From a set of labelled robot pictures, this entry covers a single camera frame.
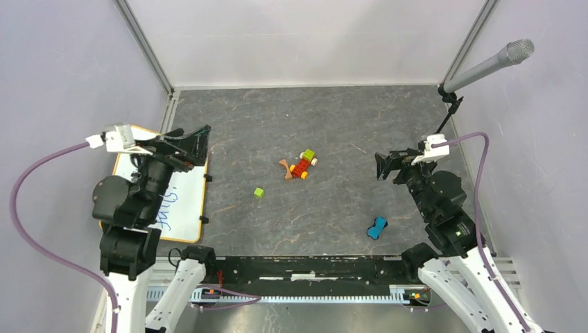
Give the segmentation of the white whiteboard orange frame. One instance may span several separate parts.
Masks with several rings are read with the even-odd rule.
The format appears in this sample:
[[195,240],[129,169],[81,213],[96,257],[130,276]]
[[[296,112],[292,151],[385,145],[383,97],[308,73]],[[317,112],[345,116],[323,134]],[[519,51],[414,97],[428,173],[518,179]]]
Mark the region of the white whiteboard orange frame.
[[151,226],[162,231],[162,241],[193,244],[200,239],[209,163],[187,173],[175,172]]

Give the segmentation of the blue whiteboard eraser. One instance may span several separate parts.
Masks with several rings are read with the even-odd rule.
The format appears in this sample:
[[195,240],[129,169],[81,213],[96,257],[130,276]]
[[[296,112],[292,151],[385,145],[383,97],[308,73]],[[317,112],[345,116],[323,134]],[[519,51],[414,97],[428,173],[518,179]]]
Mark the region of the blue whiteboard eraser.
[[366,235],[373,240],[377,240],[387,226],[388,221],[382,216],[378,216],[374,219],[373,224],[366,230]]

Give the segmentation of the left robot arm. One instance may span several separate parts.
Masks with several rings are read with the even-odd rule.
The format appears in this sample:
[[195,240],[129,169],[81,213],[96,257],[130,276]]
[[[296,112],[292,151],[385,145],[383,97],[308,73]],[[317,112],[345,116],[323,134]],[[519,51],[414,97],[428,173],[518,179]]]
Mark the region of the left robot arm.
[[114,288],[114,332],[173,332],[197,286],[217,276],[214,250],[187,246],[164,295],[146,311],[162,233],[155,228],[157,214],[173,174],[205,164],[210,130],[206,125],[189,133],[177,129],[137,139],[130,125],[115,124],[88,139],[91,147],[105,145],[109,152],[128,154],[137,167],[131,179],[108,176],[92,193],[92,215],[103,226],[100,269]]

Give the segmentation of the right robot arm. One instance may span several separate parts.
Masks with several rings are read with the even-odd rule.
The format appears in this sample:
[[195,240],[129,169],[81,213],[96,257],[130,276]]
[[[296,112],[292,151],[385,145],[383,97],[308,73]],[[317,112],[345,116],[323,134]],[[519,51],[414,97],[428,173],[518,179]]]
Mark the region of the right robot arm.
[[393,182],[407,186],[431,242],[401,254],[401,276],[430,287],[470,332],[542,332],[503,279],[474,220],[462,209],[466,194],[460,177],[435,170],[437,161],[448,154],[447,146],[375,154],[377,178],[398,173]]

